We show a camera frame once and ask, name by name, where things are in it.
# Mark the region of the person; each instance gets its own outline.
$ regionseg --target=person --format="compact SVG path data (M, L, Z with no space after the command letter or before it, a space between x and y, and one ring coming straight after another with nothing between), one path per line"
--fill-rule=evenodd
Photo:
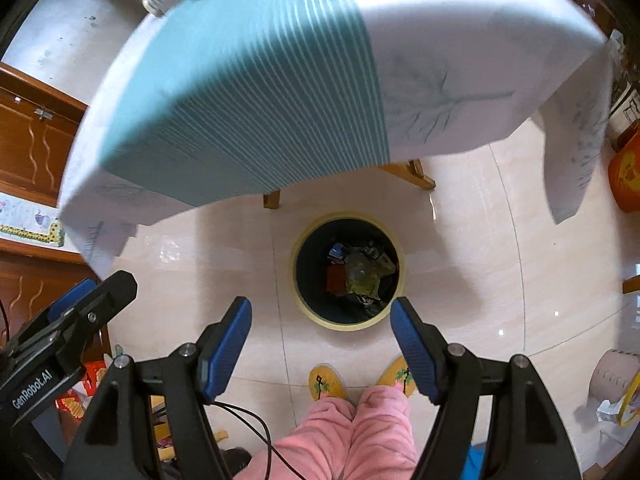
M408 398L415 391L411 371L396 358L357 406L329 365L309 374L315 403L306 420L274 447L305 480L409 480L417 463ZM236 480L263 480L267 452L255 456ZM271 478L299 477L273 455Z

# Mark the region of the orange pot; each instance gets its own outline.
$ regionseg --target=orange pot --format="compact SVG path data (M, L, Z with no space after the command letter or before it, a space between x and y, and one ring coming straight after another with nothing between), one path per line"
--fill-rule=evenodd
M625 213L640 211L640 133L611 159L609 185L619 208Z

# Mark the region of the trash can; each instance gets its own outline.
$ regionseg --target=trash can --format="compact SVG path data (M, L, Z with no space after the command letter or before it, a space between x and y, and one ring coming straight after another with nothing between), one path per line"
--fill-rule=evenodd
M357 246L373 243L395 265L380 278L379 303L364 308L354 294L337 297L327 291L328 254L334 244ZM332 214L314 222L301 236L292 253L294 290L304 314L332 330L353 331L383 319L404 285L404 256L393 235L379 222L357 214Z

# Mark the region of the tile floor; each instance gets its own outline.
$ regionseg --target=tile floor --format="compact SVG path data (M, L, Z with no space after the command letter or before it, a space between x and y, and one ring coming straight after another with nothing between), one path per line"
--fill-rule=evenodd
M607 349L640 351L638 298L620 294L622 279L640 262L640 216L619 213L603 162L578 214L555 226L542 152L543 135L527 121L504 141L423 160L437 182L431 194L361 170L284 189L275 211L263 209L260 196L247 196L140 228L114 263L114 270L132 271L140 288L110 324L112 344L136 359L165 355L244 295L254 306L254 326L222 400L263 416L277 438L305 417L306 378L319 362L333 364L356 399L399 352L388 319L356 333L311 323L296 306L289 259L313 220L357 211L400 241L403 293L422 319L479 356L531 356L580 466L604 464L630 430L597 422L588 384ZM417 394L410 402L422 449L436 408ZM230 433L226 446L262 449L238 421L217 408L208 413L215 429ZM485 399L477 442L486 437L489 414Z

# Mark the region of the screw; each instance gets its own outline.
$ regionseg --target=screw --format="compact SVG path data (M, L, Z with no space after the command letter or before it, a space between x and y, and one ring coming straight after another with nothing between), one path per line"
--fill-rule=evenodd
M194 345L193 343L185 343L180 348L178 348L178 354L180 354L182 357L192 356L193 354L195 354L195 352L196 345Z
M116 368L127 367L129 366L130 362L131 362L131 357L129 357L128 355L119 355L113 360L113 364L115 365Z
M460 343L451 343L447 346L447 352L455 357L462 357L465 354L465 347Z
M513 357L513 363L518 368L526 368L527 366L529 366L529 359L527 359L527 357L522 354L518 354Z

